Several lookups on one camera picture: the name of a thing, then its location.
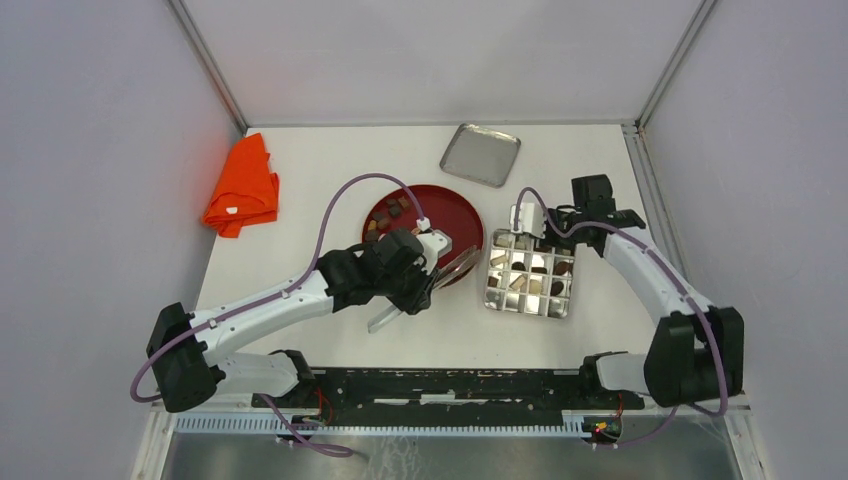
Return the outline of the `silver serving tongs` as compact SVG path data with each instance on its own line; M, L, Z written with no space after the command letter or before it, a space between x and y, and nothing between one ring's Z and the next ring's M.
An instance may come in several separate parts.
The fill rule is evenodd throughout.
M481 257L482 251L477 246L471 246L450 261L435 277L434 290L444 288L447 284L458 280L473 269ZM397 307L389 307L381 314L372 318L367 324L369 334L374 334L387 324L398 318L402 311Z

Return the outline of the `pink tin box with dividers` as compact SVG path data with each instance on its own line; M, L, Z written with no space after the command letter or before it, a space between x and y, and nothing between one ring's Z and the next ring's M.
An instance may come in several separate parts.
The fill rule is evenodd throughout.
M568 249L498 229L485 261L483 304L494 311L564 319L571 304L574 264Z

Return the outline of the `red round plate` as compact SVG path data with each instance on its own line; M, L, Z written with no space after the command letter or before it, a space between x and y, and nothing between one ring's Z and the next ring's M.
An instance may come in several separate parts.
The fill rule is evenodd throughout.
M439 272L471 246L479 247L483 253L484 227L477 210L459 193L428 184L412 185L408 190L398 188L377 201L366 214L361 241L375 242L394 230L413 232L418 220L415 202L423 208L433 229L444 232L452 239L452 250L438 261ZM458 283L473 269L445 287Z

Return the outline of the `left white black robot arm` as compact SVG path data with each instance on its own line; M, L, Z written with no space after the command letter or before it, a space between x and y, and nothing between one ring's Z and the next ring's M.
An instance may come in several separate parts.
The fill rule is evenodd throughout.
M376 297L391 307L386 316L416 315L429 308L438 260L451 239L435 230L391 231L376 242L319 257L304 278L215 309L188 312L181 303L164 307L146 346L143 372L152 372L166 411L196 408L216 395L266 394L290 407L306 405L314 381L303 355L294 350L259 355L243 347L272 333Z

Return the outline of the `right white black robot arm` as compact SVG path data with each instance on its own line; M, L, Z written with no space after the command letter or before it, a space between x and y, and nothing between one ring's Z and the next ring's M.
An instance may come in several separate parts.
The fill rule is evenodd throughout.
M687 405L713 416L726 413L741 393L744 320L698 293L663 256L633 210L620 210L605 175L571 182L567 213L548 209L546 235L557 245L586 245L627 282L654 322L644 354L605 353L585 359L577 382L580 400L602 408L618 391L651 397L661 407Z

